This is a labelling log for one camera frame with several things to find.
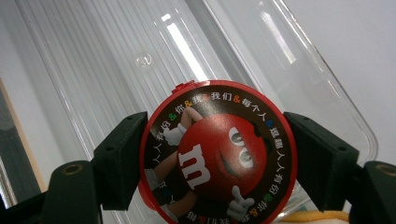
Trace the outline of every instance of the clear plastic container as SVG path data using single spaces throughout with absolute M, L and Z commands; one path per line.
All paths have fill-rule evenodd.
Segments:
M 176 85 L 209 79 L 244 83 L 315 120 L 357 148 L 359 163 L 376 156 L 370 128 L 281 0 L 17 3 L 80 142 L 68 158 L 90 160 L 124 117 L 151 115 Z M 280 216 L 307 200 L 296 186 Z M 163 222 L 138 192 L 128 212 L 104 219 Z

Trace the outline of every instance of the white background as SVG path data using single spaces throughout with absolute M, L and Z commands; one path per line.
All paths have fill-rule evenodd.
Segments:
M 396 164 L 396 1 L 285 3 Z

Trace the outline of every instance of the red circular lid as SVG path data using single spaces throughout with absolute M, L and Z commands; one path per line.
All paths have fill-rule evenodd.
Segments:
M 282 113 L 232 81 L 177 86 L 140 147 L 147 206 L 170 223 L 270 223 L 288 201 L 297 151 Z

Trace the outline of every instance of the cartoon hand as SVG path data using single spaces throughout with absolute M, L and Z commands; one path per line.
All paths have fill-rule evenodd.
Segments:
M 187 130 L 179 123 L 176 128 L 169 130 L 165 128 L 163 130 L 163 136 L 165 136 L 166 141 L 169 146 L 178 146 L 181 138 Z
M 237 221 L 241 221 L 248 212 L 248 208 L 254 204 L 254 200 L 252 198 L 244 199 L 238 186 L 233 186 L 232 194 L 235 200 L 230 202 L 227 215 Z

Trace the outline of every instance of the cartoon eyes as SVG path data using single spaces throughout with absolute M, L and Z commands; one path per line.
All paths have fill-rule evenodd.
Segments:
M 250 155 L 250 152 L 248 151 L 248 149 L 245 148 L 245 142 L 242 139 L 241 133 L 238 132 L 238 130 L 235 127 L 232 127 L 230 129 L 230 131 L 228 132 L 228 136 L 234 145 L 236 145 L 238 147 L 244 147 L 239 152 L 239 162 L 241 163 L 241 165 L 245 168 L 253 167 L 253 159 L 251 158 L 251 155 Z

